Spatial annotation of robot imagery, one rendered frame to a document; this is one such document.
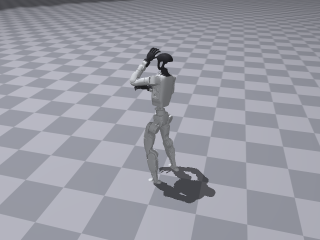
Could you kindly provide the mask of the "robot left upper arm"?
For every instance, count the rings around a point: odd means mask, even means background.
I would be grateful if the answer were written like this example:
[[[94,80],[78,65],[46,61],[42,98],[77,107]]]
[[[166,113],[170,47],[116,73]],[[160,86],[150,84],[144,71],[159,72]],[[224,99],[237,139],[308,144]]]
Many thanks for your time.
[[[149,76],[149,77],[136,79],[134,83],[130,82],[130,84],[132,86],[145,86],[145,85],[156,86],[161,84],[161,79],[160,77],[157,77],[157,76]]]

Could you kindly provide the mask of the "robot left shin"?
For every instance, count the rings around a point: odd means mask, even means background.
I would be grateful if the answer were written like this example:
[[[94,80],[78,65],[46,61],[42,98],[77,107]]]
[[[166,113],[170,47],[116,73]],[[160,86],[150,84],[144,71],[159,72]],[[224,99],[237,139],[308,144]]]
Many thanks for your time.
[[[146,159],[147,159],[147,164],[149,167],[149,170],[151,171],[151,176],[153,179],[153,182],[157,182],[158,180],[158,159],[156,158],[156,155],[152,152],[150,152],[147,156],[146,154]]]

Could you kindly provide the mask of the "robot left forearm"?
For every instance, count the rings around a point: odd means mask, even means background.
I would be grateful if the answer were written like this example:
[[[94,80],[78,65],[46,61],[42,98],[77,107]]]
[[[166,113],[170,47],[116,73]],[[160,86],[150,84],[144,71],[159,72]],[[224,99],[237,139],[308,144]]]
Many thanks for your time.
[[[146,60],[144,60],[137,68],[137,70],[131,75],[130,77],[130,82],[134,83],[136,81],[137,78],[141,77],[141,74],[146,70],[146,64],[148,62]]]

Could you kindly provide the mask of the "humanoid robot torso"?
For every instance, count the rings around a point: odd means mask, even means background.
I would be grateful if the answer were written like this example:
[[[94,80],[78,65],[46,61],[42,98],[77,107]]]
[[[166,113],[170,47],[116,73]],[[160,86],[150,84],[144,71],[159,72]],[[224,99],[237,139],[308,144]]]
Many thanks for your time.
[[[161,74],[162,72],[155,75],[160,78],[160,84],[151,86],[152,105],[156,106],[156,113],[153,115],[153,119],[160,122],[160,127],[164,126],[169,120],[169,114],[164,107],[170,103],[174,84],[174,77],[171,74],[171,76],[163,76]]]

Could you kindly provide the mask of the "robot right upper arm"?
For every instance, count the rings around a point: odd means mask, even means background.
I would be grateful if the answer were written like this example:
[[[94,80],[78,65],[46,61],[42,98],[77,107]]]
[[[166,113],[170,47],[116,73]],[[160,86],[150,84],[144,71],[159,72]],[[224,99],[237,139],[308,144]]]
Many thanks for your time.
[[[173,76],[173,75],[172,75]],[[172,94],[174,93],[174,90],[175,90],[175,80],[176,80],[176,77],[173,76],[173,88],[172,88]],[[171,95],[172,95],[171,94]]]

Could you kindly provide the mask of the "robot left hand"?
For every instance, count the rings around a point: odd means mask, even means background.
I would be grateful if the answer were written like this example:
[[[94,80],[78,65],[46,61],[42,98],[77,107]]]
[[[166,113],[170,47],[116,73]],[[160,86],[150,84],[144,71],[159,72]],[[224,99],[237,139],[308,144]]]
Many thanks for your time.
[[[147,64],[146,64],[145,67],[148,67],[149,64],[151,63],[150,61],[152,61],[153,59],[157,58],[157,56],[155,57],[155,55],[157,53],[160,53],[159,49],[154,48],[154,47],[150,49],[150,51],[148,52],[146,58],[144,59],[144,60],[147,61]]]

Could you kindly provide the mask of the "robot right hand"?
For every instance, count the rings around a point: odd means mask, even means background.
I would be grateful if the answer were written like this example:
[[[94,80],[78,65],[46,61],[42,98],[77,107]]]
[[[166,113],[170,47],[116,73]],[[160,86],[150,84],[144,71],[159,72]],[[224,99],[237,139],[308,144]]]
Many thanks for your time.
[[[149,89],[152,89],[152,86],[151,85],[139,85],[139,86],[134,86],[134,89],[135,89],[135,91],[137,90],[137,89],[143,89],[143,90],[147,90],[147,91],[149,91]]]

